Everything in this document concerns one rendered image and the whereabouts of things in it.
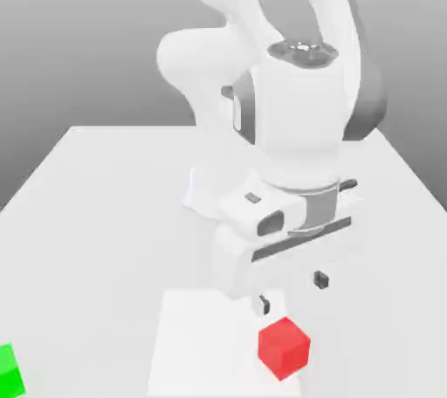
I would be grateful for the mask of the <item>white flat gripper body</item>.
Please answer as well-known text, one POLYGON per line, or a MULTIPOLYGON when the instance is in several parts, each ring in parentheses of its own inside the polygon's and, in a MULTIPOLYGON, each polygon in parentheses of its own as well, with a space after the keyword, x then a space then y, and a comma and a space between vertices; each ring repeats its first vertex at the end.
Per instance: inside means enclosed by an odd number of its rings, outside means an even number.
POLYGON ((342 217, 321 231, 298 237, 247 241, 229 226, 217 227, 212 271, 217 289, 231 299, 281 286, 302 272, 339 261, 353 249, 353 219, 342 217))

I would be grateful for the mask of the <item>small red cube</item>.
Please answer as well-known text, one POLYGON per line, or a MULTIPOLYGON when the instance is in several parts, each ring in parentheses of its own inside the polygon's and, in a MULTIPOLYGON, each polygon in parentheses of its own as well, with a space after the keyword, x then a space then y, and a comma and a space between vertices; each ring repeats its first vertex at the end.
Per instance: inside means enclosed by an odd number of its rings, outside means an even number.
POLYGON ((310 346, 310 337, 288 317, 258 332, 258 358, 279 381, 307 365, 310 346))

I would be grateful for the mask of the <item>small green cube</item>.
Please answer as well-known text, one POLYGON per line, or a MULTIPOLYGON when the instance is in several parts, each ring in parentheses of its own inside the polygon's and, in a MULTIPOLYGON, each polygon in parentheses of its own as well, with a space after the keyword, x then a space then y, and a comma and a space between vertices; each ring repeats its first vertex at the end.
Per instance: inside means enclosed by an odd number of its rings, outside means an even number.
POLYGON ((0 398, 25 395, 23 379, 11 343, 0 346, 0 398))

